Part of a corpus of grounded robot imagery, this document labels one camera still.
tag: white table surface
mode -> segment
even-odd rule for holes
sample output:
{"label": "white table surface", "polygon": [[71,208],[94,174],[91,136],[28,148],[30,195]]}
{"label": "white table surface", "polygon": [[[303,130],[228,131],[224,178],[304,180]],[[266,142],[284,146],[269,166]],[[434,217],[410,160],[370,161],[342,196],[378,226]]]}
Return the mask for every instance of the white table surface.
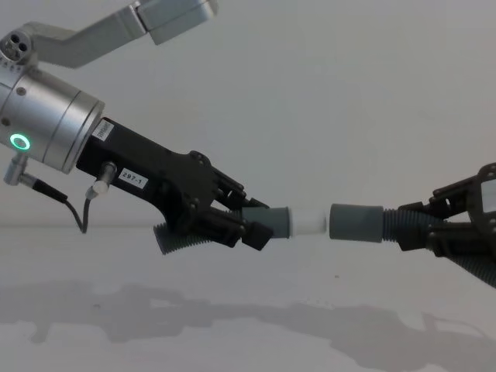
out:
{"label": "white table surface", "polygon": [[198,246],[1,229],[5,371],[494,371],[496,291],[430,253],[325,237]]}

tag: metal bracket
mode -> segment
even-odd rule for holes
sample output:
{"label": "metal bracket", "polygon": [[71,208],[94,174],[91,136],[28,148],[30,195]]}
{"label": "metal bracket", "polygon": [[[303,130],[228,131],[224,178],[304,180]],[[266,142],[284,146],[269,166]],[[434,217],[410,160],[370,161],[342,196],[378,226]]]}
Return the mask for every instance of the metal bracket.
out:
{"label": "metal bracket", "polygon": [[4,38],[3,51],[15,56],[19,42],[12,45],[12,40],[28,37],[30,43],[22,44],[26,52],[36,52],[39,61],[78,68],[147,33],[156,45],[165,43],[213,18],[217,11],[216,0],[141,0],[79,32],[27,23]]}
{"label": "metal bracket", "polygon": [[37,179],[31,174],[26,173],[28,159],[24,153],[17,153],[10,161],[3,181],[10,186],[24,184],[28,188],[33,188]]}
{"label": "metal bracket", "polygon": [[427,205],[421,202],[402,205],[398,209],[422,212],[438,219],[448,219],[467,211],[467,198],[475,177],[435,190]]}

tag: white cylindrical part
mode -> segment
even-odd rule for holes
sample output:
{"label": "white cylindrical part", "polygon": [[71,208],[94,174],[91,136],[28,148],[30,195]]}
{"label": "white cylindrical part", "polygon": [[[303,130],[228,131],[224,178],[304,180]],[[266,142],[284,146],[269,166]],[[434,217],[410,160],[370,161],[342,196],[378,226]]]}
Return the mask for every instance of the white cylindrical part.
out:
{"label": "white cylindrical part", "polygon": [[109,191],[109,184],[107,184],[104,181],[96,181],[93,184],[93,190],[98,194],[98,195],[103,195],[106,194]]}
{"label": "white cylindrical part", "polygon": [[319,209],[290,208],[290,233],[298,235],[320,235],[327,232],[327,214]]}

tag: white wall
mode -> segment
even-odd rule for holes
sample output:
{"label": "white wall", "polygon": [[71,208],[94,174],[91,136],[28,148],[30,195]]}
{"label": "white wall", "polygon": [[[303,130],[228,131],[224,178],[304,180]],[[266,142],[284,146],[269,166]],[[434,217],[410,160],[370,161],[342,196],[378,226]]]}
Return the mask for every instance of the white wall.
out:
{"label": "white wall", "polygon": [[0,236],[2,370],[494,370],[494,290],[429,253],[317,238],[162,257],[143,228]]}
{"label": "white wall", "polygon": [[[80,29],[126,4],[4,2],[0,33],[31,20]],[[494,161],[496,3],[220,5],[160,48],[142,39],[79,71],[44,68],[140,134],[206,153],[273,206],[394,207]],[[0,149],[4,167],[10,157]],[[78,206],[92,181],[30,171]],[[325,237],[160,257],[157,222],[112,190],[93,227],[146,228],[81,236],[60,205],[0,184],[0,226],[70,227],[0,231],[2,368],[494,370],[494,291],[445,260]],[[155,307],[164,301],[178,307]]]}
{"label": "white wall", "polygon": [[[80,29],[127,0],[4,2],[0,33],[29,20]],[[199,150],[274,205],[396,206],[494,160],[496,3],[220,1],[219,16],[161,47],[150,38],[79,71],[46,67],[107,114],[178,152]],[[0,149],[6,167],[11,153]],[[81,205],[92,179],[32,173]],[[0,185],[3,225],[65,225],[67,212]],[[160,215],[114,190],[96,224]]]}

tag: green led ring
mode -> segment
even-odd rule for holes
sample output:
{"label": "green led ring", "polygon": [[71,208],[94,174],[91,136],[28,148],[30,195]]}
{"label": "green led ring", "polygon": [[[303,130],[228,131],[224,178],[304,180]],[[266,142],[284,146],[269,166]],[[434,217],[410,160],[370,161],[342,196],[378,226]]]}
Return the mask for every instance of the green led ring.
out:
{"label": "green led ring", "polygon": [[12,134],[10,136],[10,143],[18,150],[21,151],[27,151],[31,147],[31,143],[27,139],[26,136],[23,136],[22,134]]}

